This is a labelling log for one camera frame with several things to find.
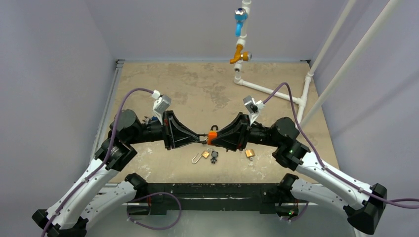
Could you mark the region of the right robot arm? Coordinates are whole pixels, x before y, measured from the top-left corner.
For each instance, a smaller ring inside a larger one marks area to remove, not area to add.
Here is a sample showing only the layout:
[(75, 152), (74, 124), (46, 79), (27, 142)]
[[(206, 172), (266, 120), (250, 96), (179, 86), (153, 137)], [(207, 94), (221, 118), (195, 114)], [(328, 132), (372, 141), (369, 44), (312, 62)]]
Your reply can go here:
[(386, 205), (387, 189), (376, 183), (370, 185), (341, 172), (318, 158), (314, 149), (297, 140), (300, 131), (289, 117), (276, 120), (270, 127), (238, 113), (236, 118), (220, 131), (211, 130), (208, 144), (229, 151), (242, 151), (247, 143), (275, 147), (272, 157), (292, 171), (304, 174), (337, 194), (347, 204), (343, 207), (347, 220), (357, 230), (375, 233)]

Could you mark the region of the orange black padlock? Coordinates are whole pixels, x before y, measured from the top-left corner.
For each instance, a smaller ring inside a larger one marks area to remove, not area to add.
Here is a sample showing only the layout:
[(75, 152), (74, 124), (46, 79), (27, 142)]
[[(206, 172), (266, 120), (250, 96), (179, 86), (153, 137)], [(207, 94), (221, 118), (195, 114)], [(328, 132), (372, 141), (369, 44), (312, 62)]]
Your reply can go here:
[(208, 132), (208, 138), (207, 138), (207, 144), (209, 146), (213, 146), (212, 142), (215, 138), (217, 138), (218, 136), (218, 126), (217, 125), (213, 125), (210, 128), (210, 131)]

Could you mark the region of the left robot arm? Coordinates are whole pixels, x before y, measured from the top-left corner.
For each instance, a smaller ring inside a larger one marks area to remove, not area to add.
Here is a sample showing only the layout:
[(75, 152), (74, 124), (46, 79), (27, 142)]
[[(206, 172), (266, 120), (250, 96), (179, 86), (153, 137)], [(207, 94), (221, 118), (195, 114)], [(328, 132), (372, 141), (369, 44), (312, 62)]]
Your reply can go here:
[(94, 200), (97, 193), (137, 155), (134, 144), (163, 141), (167, 150), (199, 143), (201, 135), (184, 126), (173, 111), (140, 121), (132, 110), (117, 112), (108, 138), (94, 154), (83, 175), (53, 206), (39, 209), (32, 219), (43, 237), (84, 237), (101, 215), (116, 206), (149, 197), (149, 184), (140, 175), (126, 176), (116, 188)]

